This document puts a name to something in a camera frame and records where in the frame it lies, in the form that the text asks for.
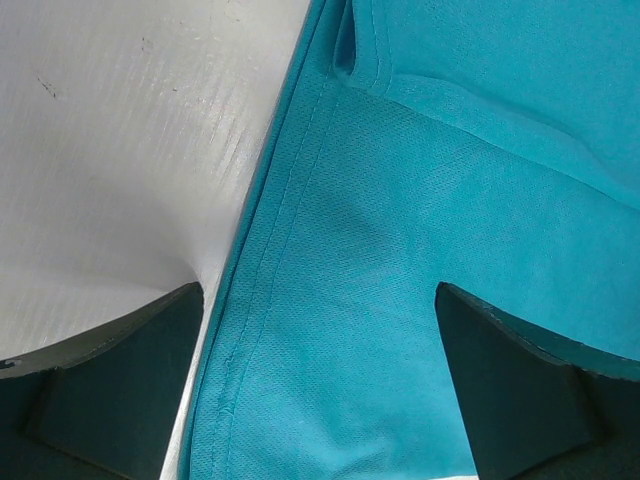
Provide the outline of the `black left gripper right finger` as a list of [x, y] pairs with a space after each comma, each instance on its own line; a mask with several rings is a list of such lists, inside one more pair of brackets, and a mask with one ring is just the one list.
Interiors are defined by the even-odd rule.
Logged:
[[639, 364], [450, 283], [435, 310], [482, 479], [636, 479]]

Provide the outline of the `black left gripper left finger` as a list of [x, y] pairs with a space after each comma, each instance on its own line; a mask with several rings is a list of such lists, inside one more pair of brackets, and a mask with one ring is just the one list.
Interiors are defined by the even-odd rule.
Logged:
[[189, 283], [1, 361], [4, 479], [157, 479], [204, 311]]

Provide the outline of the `teal t shirt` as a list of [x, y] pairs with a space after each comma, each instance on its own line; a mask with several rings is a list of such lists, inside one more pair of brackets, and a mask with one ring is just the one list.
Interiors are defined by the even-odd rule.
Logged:
[[639, 5], [315, 1], [256, 187], [180, 477], [470, 475], [439, 283], [639, 355]]

